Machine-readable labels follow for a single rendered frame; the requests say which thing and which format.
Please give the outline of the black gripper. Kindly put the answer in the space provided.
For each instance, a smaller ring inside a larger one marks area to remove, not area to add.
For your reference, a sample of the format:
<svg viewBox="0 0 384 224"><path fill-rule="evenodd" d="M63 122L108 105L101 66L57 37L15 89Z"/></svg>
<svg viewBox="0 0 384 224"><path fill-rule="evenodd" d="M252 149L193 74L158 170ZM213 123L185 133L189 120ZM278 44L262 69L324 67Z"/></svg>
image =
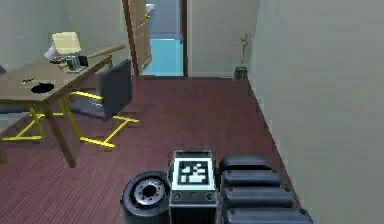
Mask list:
<svg viewBox="0 0 384 224"><path fill-rule="evenodd" d="M120 199L124 224L169 224L169 193L165 172L146 171L133 177Z"/></svg>

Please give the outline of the brown wooden table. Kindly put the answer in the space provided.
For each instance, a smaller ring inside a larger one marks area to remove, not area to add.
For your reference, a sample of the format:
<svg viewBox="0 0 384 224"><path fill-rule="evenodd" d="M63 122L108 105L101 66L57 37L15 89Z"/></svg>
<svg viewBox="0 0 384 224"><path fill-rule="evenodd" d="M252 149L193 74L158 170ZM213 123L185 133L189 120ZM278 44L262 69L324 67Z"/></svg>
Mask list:
<svg viewBox="0 0 384 224"><path fill-rule="evenodd" d="M78 74L68 74L48 61L24 65L0 77L0 105L39 108L45 115L68 166L75 168L76 160L54 118L51 105L104 66L112 66L110 53L90 59L89 66Z"/></svg>

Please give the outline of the black round plate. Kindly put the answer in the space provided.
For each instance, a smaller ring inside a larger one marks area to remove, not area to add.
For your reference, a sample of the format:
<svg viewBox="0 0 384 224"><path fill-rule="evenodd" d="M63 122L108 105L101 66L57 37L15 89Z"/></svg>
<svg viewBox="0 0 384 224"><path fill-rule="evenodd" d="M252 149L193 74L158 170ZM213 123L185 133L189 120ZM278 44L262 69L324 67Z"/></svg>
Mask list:
<svg viewBox="0 0 384 224"><path fill-rule="evenodd" d="M54 89L52 83L39 83L31 88L31 92L35 94L48 93Z"/></svg>

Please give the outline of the brown wooden room door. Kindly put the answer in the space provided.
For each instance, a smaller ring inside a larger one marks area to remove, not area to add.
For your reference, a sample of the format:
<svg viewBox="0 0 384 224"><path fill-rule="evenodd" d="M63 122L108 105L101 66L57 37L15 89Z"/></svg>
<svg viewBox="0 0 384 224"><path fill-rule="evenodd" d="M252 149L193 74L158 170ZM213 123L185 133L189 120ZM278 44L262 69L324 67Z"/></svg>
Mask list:
<svg viewBox="0 0 384 224"><path fill-rule="evenodd" d="M146 0L121 1L134 75L140 76L152 60Z"/></svg>

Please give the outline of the potted green house plant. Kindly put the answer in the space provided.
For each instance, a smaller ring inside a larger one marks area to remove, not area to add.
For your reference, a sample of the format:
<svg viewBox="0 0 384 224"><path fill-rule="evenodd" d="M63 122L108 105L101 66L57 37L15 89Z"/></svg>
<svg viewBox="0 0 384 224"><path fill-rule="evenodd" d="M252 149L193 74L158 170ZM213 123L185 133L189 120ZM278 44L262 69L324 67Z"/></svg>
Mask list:
<svg viewBox="0 0 384 224"><path fill-rule="evenodd" d="M241 37L238 42L241 44L241 63L235 67L234 78L236 80L243 80L247 75L247 67L246 67L246 50L249 44L251 34L245 33L243 37Z"/></svg>

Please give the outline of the cream shade table lamp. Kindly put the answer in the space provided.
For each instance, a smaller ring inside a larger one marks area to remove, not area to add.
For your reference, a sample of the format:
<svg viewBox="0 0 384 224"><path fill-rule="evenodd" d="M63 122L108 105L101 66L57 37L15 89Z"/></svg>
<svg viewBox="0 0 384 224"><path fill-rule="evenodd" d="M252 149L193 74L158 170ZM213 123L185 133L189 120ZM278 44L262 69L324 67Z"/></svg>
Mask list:
<svg viewBox="0 0 384 224"><path fill-rule="evenodd" d="M80 65L81 46L76 32L60 32L52 35L56 51L63 57L58 67L67 73L80 73L85 69Z"/></svg>

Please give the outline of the white crumpled cloth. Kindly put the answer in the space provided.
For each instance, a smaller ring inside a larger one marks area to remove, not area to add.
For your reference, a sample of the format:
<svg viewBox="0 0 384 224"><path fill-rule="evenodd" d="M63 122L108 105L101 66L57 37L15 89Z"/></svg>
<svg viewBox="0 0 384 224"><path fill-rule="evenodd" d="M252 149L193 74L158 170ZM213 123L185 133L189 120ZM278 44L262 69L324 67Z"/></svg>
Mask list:
<svg viewBox="0 0 384 224"><path fill-rule="evenodd" d="M57 49L55 47L55 44L52 43L47 50L47 52L44 54L44 57L49 61L54 61L59 56Z"/></svg>

